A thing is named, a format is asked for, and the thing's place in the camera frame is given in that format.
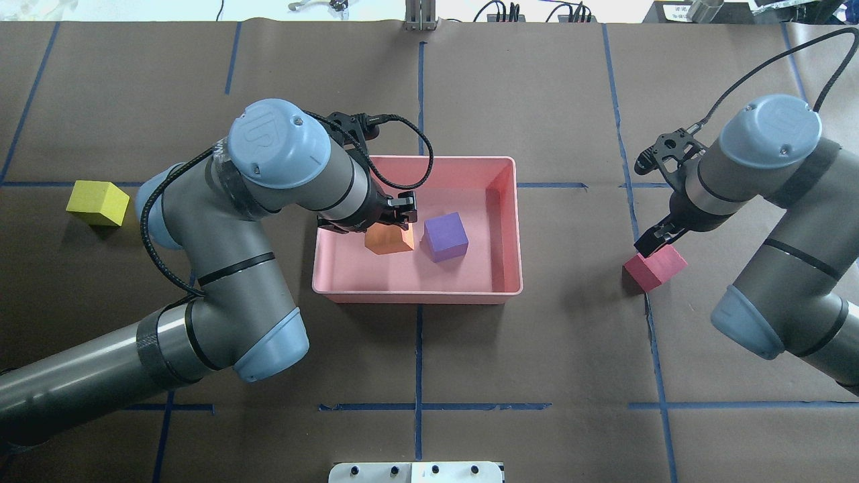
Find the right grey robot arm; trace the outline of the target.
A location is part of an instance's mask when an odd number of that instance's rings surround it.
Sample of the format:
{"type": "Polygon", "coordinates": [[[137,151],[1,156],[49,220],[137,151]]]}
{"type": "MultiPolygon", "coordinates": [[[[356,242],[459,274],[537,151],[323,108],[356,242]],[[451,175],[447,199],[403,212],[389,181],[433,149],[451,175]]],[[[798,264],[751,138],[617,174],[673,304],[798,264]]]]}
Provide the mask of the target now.
{"type": "Polygon", "coordinates": [[[858,248],[857,155],[823,136],[797,96],[754,99],[712,146],[664,133],[636,159],[672,187],[669,212],[639,236],[642,257],[717,229],[760,197],[783,215],[711,313],[713,327],[763,360],[785,352],[857,393],[857,305],[833,292],[858,248]]]}

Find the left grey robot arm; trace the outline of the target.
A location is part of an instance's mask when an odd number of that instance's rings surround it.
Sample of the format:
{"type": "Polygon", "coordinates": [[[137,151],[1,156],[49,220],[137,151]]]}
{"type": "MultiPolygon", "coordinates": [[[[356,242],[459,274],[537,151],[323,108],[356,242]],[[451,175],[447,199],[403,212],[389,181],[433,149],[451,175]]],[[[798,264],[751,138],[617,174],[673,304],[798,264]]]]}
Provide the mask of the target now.
{"type": "Polygon", "coordinates": [[[262,220],[286,206],[319,228],[408,231],[420,182],[384,177],[366,143],[398,114],[320,116],[280,99],[255,101],[226,137],[144,183],[139,232],[160,273],[185,296],[141,321],[2,373],[2,452],[199,382],[231,368],[255,382],[309,351],[262,220]]]}

